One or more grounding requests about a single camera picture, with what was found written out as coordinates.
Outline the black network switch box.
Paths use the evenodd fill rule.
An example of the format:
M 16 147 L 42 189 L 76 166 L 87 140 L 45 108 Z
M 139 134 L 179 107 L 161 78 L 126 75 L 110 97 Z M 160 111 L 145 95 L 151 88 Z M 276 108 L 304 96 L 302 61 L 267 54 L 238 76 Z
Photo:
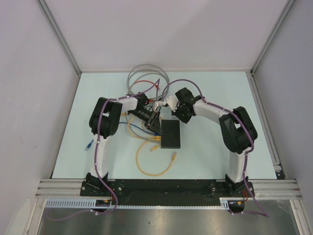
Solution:
M 161 121 L 161 148 L 180 149 L 179 120 L 163 119 Z

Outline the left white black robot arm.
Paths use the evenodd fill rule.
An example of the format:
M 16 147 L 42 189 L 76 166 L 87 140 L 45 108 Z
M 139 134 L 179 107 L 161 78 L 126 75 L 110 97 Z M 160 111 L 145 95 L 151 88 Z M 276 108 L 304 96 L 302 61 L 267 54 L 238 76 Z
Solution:
M 110 137 L 118 130 L 122 113 L 133 114 L 144 121 L 145 127 L 150 132 L 161 136 L 159 112 L 147 111 L 145 106 L 148 104 L 149 99 L 144 93 L 126 95 L 116 99 L 104 97 L 98 99 L 89 120 L 89 126 L 94 135 L 96 157 L 86 175 L 86 182 L 96 195 L 104 195 L 108 190 L 108 183 L 102 180 L 108 174 L 107 145 Z

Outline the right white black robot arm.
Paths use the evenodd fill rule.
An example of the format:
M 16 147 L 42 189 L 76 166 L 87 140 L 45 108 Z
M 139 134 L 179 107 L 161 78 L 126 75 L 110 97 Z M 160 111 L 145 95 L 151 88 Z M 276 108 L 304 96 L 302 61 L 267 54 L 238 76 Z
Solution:
M 172 115 L 188 123 L 194 116 L 207 118 L 221 128 L 223 142 L 230 151 L 229 168 L 225 176 L 225 190 L 230 196 L 238 196 L 247 186 L 247 155 L 254 149 L 257 131 L 242 106 L 229 110 L 205 101 L 200 95 L 193 96 L 183 88 L 165 99 Z

